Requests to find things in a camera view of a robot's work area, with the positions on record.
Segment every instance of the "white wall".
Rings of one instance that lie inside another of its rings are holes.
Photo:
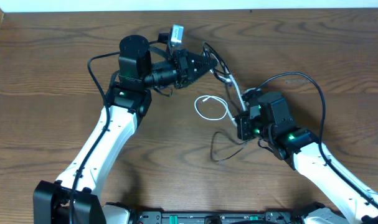
[[[4,12],[378,7],[378,0],[0,0]]]

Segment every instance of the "looped white cord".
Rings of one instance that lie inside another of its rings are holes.
[[[199,101],[199,99],[202,99],[202,98],[205,98],[202,100],[202,102],[205,102],[207,101],[208,99],[213,99],[213,100],[216,100],[218,101],[219,103],[221,103],[224,107],[225,107],[225,113],[220,117],[220,118],[207,118],[206,116],[202,115],[201,112],[199,111],[199,109],[197,108],[197,101]],[[226,103],[226,101],[224,99],[222,99],[221,97],[218,97],[218,96],[210,96],[210,95],[204,95],[204,96],[200,96],[198,97],[195,101],[194,101],[194,109],[196,109],[197,113],[204,119],[207,119],[209,121],[219,121],[219,120],[222,120],[226,115],[229,116],[230,120],[232,121],[233,125],[234,126],[237,126],[235,120],[234,120],[234,117],[232,116],[232,114],[230,113],[229,111],[229,106],[228,104]]]

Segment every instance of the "wooden table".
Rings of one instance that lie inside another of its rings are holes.
[[[324,91],[324,142],[378,191],[378,9],[6,14],[0,31],[0,223],[31,223],[32,193],[54,181],[77,155],[102,108],[87,60],[118,51],[130,34],[149,40],[173,23],[185,27],[193,52],[208,41],[242,90],[272,75],[301,71]],[[93,62],[106,88],[116,57]],[[298,124],[318,130],[319,96],[306,80],[285,77],[265,90],[284,91]],[[102,203],[165,210],[266,210],[333,204],[308,179],[251,143],[231,160],[209,160],[214,131],[234,134],[227,120],[206,121],[193,102],[224,96],[211,74],[172,98],[153,93],[137,133],[118,156]],[[206,114],[220,106],[204,105]],[[233,153],[224,147],[219,155]]]

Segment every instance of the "black cylinder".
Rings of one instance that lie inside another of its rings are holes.
[[[152,88],[152,87],[160,88],[162,86],[168,86],[170,84],[174,84],[176,81],[177,81],[176,70],[158,69],[158,70],[153,70],[151,75],[148,75],[144,78],[144,86],[146,88]]]

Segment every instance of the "green indicator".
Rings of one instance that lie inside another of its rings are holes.
[[[169,224],[177,224],[177,215],[169,216]]]

